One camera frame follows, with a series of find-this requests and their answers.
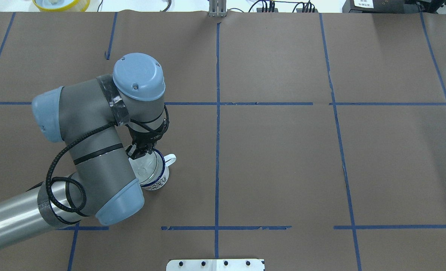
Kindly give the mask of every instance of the white bracket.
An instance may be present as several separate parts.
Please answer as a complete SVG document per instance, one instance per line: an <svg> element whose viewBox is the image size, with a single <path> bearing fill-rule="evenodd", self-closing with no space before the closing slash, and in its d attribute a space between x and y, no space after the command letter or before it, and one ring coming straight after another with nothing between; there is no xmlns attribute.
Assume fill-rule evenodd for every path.
<svg viewBox="0 0 446 271"><path fill-rule="evenodd" d="M226 0L209 0L210 17L226 17Z"/></svg>
<svg viewBox="0 0 446 271"><path fill-rule="evenodd" d="M263 259L171 260L166 271L265 271Z"/></svg>

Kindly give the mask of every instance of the white mug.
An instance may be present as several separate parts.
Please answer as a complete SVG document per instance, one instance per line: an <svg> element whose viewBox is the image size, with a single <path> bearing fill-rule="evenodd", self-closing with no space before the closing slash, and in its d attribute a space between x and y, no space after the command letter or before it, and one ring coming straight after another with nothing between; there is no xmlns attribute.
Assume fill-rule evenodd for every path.
<svg viewBox="0 0 446 271"><path fill-rule="evenodd" d="M176 161L176 155L163 156L157 149L152 154L132 160L129 158L134 174L143 189L156 190L163 187L170 176L168 168Z"/></svg>

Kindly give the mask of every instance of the light blue joint cap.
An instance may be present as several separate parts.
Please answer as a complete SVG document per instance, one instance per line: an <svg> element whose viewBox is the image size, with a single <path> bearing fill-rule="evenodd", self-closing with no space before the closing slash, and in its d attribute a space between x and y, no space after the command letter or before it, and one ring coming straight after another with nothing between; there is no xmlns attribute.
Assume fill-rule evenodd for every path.
<svg viewBox="0 0 446 271"><path fill-rule="evenodd" d="M63 141L61 130L59 129L59 97L61 96L61 89L63 87L37 95L32 100L32 114L41 132L51 142Z"/></svg>
<svg viewBox="0 0 446 271"><path fill-rule="evenodd" d="M145 102L157 100L166 88L161 65L144 53L129 53L117 60L113 81L126 96Z"/></svg>
<svg viewBox="0 0 446 271"><path fill-rule="evenodd" d="M104 204L96 213L96 218L101 225L112 225L136 214L143 205L143 191L136 178Z"/></svg>

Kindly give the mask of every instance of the mug rim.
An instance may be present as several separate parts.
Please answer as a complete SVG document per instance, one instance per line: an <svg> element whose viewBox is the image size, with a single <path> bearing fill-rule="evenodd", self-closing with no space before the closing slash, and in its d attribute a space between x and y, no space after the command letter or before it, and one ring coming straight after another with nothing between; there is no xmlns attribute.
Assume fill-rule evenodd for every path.
<svg viewBox="0 0 446 271"><path fill-rule="evenodd" d="M163 154L161 154L161 152L158 151L157 149L153 149L153 151L156 152L157 154L159 154L159 156L161 157L161 160L163 160L163 167L161 168L161 172L159 173L158 178L156 178L153 182L150 182L149 184L142 185L141 187L149 187L149 186L154 185L157 181L159 181L159 179L161 179L161 177L163 176L164 170L166 168L166 161L164 161Z"/></svg>

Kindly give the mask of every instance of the mug handle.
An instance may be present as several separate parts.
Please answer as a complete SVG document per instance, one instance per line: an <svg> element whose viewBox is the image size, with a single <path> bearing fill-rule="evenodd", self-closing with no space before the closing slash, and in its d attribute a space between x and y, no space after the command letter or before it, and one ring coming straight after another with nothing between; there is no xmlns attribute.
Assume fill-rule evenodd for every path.
<svg viewBox="0 0 446 271"><path fill-rule="evenodd" d="M166 166L172 165L174 162L176 162L176 155L174 155L173 153L168 154L164 157L164 162L166 163Z"/></svg>

